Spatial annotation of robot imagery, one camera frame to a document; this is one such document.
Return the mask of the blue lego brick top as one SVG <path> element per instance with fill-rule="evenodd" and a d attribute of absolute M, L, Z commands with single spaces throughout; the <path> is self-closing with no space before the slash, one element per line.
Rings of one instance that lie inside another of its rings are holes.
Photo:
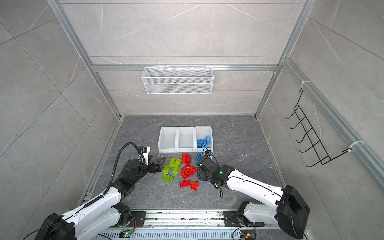
<path fill-rule="evenodd" d="M 202 153 L 198 153 L 196 158 L 195 158 L 195 162 L 198 163 L 199 160 L 201 159 L 201 157 L 202 157 Z"/>

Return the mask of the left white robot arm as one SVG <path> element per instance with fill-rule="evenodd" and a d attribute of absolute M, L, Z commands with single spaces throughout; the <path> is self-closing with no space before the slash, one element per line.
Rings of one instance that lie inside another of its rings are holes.
<path fill-rule="evenodd" d="M 162 172 L 166 158 L 146 165 L 130 159 L 106 193 L 100 193 L 85 204 L 62 215 L 48 216 L 35 236 L 36 240 L 90 240 L 114 225 L 131 223 L 130 208 L 122 201 L 135 189 L 135 183 L 147 173 Z"/>

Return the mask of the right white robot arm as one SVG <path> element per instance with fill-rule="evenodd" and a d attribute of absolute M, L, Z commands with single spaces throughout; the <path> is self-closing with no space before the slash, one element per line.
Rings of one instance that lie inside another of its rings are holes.
<path fill-rule="evenodd" d="M 241 225 L 278 225 L 283 232 L 297 240 L 307 239 L 305 230 L 311 209 L 296 188 L 262 183 L 231 166 L 219 166 L 208 156 L 201 158 L 198 166 L 216 189 L 226 188 L 243 193 L 268 207 L 261 211 L 256 204 L 244 201 L 237 211 Z"/>

